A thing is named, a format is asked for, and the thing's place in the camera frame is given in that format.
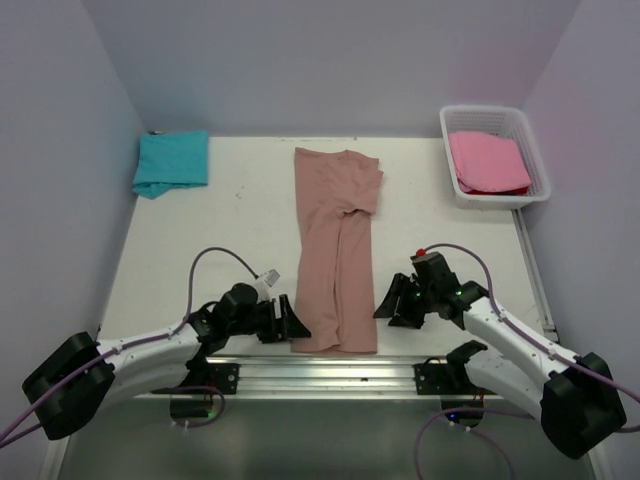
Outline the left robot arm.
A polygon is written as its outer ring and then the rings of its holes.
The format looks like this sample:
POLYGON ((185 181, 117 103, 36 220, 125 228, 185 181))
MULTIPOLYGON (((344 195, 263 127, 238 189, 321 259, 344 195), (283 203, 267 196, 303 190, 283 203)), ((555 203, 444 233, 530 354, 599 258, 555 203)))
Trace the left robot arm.
POLYGON ((75 334, 26 378, 22 390, 47 438, 63 439, 103 407, 156 390, 201 390, 208 379, 207 357, 241 335, 270 344, 311 333, 287 295, 272 299, 238 283, 190 313, 184 325, 149 336, 97 341, 86 332, 75 334))

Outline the dusty pink printed t-shirt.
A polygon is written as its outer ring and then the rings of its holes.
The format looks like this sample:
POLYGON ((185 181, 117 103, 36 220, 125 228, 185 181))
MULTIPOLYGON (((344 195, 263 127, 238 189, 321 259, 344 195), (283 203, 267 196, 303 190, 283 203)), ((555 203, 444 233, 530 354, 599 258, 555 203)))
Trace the dusty pink printed t-shirt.
POLYGON ((383 173, 376 158, 344 150, 294 154, 301 241, 295 311, 310 337, 296 353, 374 354, 371 222, 383 173))

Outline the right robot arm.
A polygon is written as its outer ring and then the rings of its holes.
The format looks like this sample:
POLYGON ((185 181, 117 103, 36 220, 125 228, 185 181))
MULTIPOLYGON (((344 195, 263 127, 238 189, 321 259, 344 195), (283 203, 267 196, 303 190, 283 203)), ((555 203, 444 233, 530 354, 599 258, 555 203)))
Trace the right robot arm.
POLYGON ((414 365, 417 394, 497 394, 539 421, 571 459, 622 431, 627 417, 604 359, 536 333, 495 300, 490 283, 460 282, 441 253, 419 250, 411 262, 414 274, 394 275, 375 317, 419 329, 436 314, 473 336, 442 363, 414 365))

